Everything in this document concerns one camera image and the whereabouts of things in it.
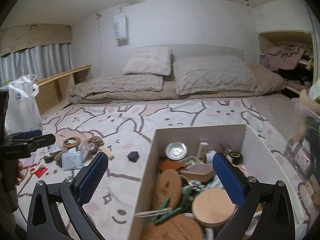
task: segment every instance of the clothes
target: clothes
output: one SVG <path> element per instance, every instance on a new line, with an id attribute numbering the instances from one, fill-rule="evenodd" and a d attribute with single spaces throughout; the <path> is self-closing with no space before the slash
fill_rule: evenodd
<path id="1" fill-rule="evenodd" d="M 311 53 L 308 48 L 302 45 L 272 47 L 268 51 L 268 69 L 271 71 L 277 71 L 279 68 L 295 69 L 306 51 Z"/>
<path id="2" fill-rule="evenodd" d="M 297 80 L 301 85 L 305 85 L 305 82 L 312 82 L 313 73 L 312 71 L 306 69 L 305 65 L 297 65 L 295 69 L 279 69 L 280 76 L 282 76 L 285 80 Z"/>
<path id="3" fill-rule="evenodd" d="M 265 68 L 269 69 L 268 54 L 260 55 L 260 64 L 264 65 Z"/>

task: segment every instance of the wall-mounted device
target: wall-mounted device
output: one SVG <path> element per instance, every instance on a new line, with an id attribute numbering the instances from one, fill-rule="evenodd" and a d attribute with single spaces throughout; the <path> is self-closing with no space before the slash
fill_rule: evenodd
<path id="1" fill-rule="evenodd" d="M 115 36 L 117 41 L 126 41 L 129 38 L 125 13 L 115 15 Z"/>

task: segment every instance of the hand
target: hand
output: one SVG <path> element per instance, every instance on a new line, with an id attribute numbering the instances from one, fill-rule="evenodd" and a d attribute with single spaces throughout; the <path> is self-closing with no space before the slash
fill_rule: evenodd
<path id="1" fill-rule="evenodd" d="M 24 179 L 24 175 L 22 174 L 23 170 L 23 165 L 21 163 L 21 161 L 19 161 L 18 163 L 18 172 L 17 172 L 17 177 L 16 177 L 16 185 L 19 186 L 20 185 L 20 181 L 18 179 Z"/>

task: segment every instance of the white shopping bag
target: white shopping bag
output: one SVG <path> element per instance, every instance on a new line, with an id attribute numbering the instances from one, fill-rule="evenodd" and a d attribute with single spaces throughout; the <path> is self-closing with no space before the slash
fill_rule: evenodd
<path id="1" fill-rule="evenodd" d="M 4 125 L 8 134 L 43 130 L 35 99 L 39 92 L 35 79 L 35 75 L 21 76 L 6 87 L 9 90 L 9 102 Z"/>

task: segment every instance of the wooden valance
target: wooden valance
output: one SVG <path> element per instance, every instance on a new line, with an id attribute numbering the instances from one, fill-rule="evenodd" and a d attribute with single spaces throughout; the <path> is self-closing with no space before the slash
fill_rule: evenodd
<path id="1" fill-rule="evenodd" d="M 18 25 L 0 30 L 0 57 L 21 49 L 70 42 L 71 26 L 69 25 Z"/>

